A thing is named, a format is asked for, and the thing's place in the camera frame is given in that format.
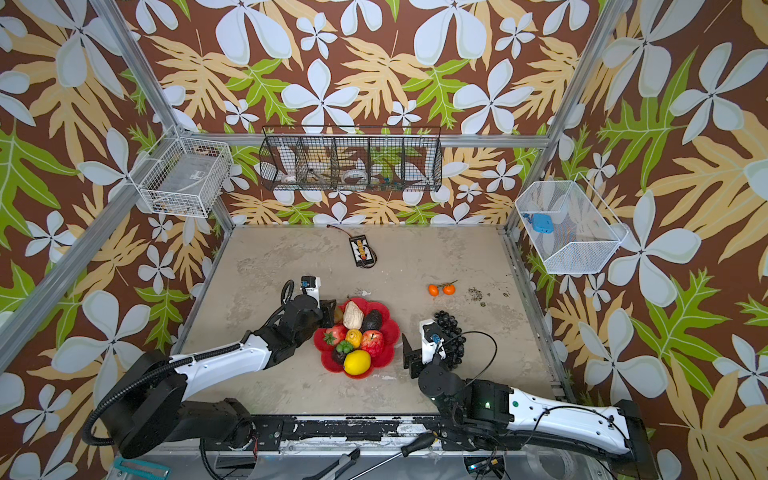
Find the red plastic plate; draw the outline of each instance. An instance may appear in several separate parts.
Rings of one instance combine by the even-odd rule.
[[[344,367],[334,362],[331,358],[331,350],[333,350],[333,347],[328,345],[323,339],[325,329],[318,329],[315,332],[313,341],[315,347],[321,352],[320,362],[326,370],[333,373],[344,372],[344,375],[347,375],[351,379],[361,380],[370,376],[375,369],[381,369],[388,366],[395,359],[395,344],[400,341],[400,326],[389,315],[389,309],[383,303],[369,302],[363,298],[355,297],[348,300],[340,307],[342,311],[346,311],[346,306],[349,302],[354,302],[362,310],[364,316],[368,315],[373,310],[378,310],[382,313],[382,328],[380,332],[384,336],[384,349],[379,355],[371,358],[371,368],[365,373],[355,376],[344,372]]]

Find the screwdriver handle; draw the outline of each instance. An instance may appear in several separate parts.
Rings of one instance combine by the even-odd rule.
[[[418,450],[428,449],[432,446],[433,443],[435,443],[436,439],[437,435],[434,432],[422,433],[416,437],[416,440],[410,442],[404,447],[401,447],[400,451],[402,452],[402,456],[407,457],[408,455],[411,455],[413,452],[417,452]]]

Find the screwdriver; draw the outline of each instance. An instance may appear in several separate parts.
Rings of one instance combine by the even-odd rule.
[[[373,467],[369,468],[368,470],[365,470],[363,473],[359,473],[355,475],[354,477],[350,478],[349,480],[355,480],[355,478],[360,478],[366,473],[370,472],[371,470],[374,470],[382,465],[384,465],[387,462],[391,462],[395,458],[399,457],[407,457],[408,455],[411,455],[413,452],[417,452],[418,450],[427,449],[430,446],[432,446],[433,443],[435,443],[435,440],[437,439],[437,435],[434,432],[426,432],[422,433],[418,437],[416,437],[416,440],[413,442],[410,442],[408,445],[400,448],[400,453],[393,455],[386,459],[385,461],[381,463],[377,463]]]

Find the strawberry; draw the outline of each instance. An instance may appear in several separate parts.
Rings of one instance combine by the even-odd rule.
[[[371,357],[379,355],[384,350],[384,335],[378,330],[368,330],[362,335],[360,349],[368,352]]]
[[[346,337],[346,327],[344,325],[336,325],[333,328],[326,329],[326,333],[323,339],[328,345],[339,345],[339,342]]]

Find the floral wallpaper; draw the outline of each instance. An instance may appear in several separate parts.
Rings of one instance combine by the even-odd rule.
[[[0,0],[0,329],[160,134],[86,0]],[[215,219],[138,204],[0,374],[0,478],[103,478],[79,429],[142,350],[180,335],[220,244]],[[104,434],[104,427],[98,426]]]
[[[118,3],[189,130],[421,124],[456,134],[536,134],[558,109],[604,4]]]
[[[394,134],[438,127],[545,134],[603,7],[584,0],[118,4],[186,129],[259,133],[276,125],[309,134],[323,124],[350,133],[365,125]],[[439,191],[405,194],[270,192],[261,186],[258,153],[256,145],[233,149],[224,200],[236,223],[500,224],[537,151],[448,149]]]
[[[580,401],[637,402],[665,480],[768,476],[767,18],[635,1],[545,172],[587,176],[631,232],[583,276],[521,239]]]

